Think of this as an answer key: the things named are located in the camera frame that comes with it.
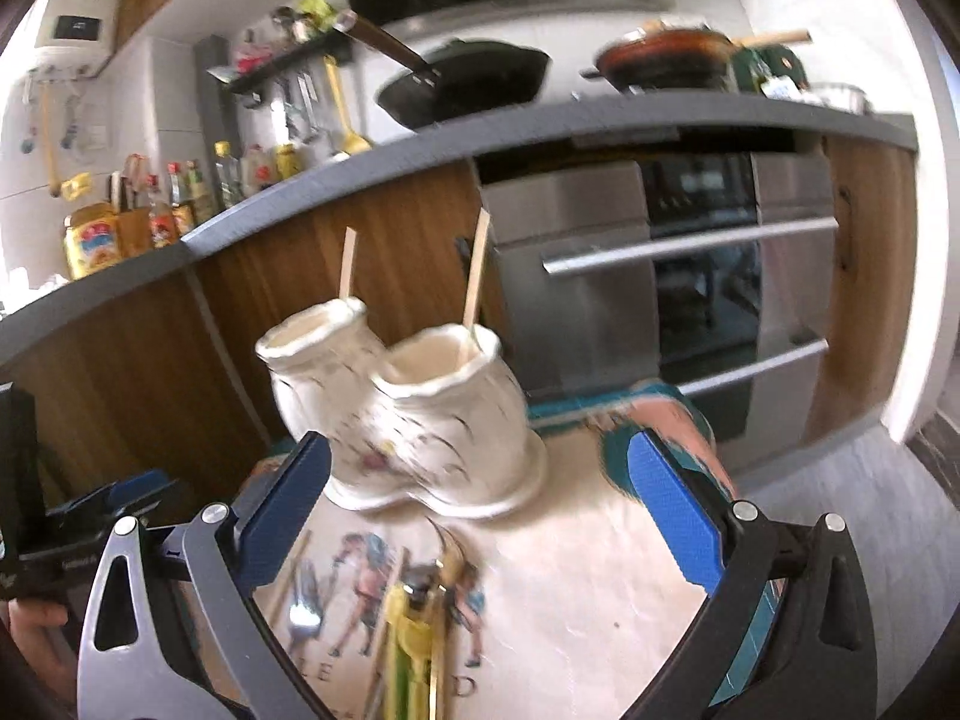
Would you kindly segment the person left hand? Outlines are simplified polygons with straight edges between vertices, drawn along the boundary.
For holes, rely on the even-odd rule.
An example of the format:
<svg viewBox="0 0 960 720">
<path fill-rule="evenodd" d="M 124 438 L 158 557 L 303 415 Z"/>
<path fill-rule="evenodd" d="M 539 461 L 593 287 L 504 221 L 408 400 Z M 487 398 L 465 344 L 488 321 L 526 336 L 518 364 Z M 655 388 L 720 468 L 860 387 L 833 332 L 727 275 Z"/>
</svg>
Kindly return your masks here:
<svg viewBox="0 0 960 720">
<path fill-rule="evenodd" d="M 8 603 L 8 630 L 39 679 L 65 706 L 76 704 L 76 655 L 65 642 L 67 606 L 42 598 Z"/>
</svg>

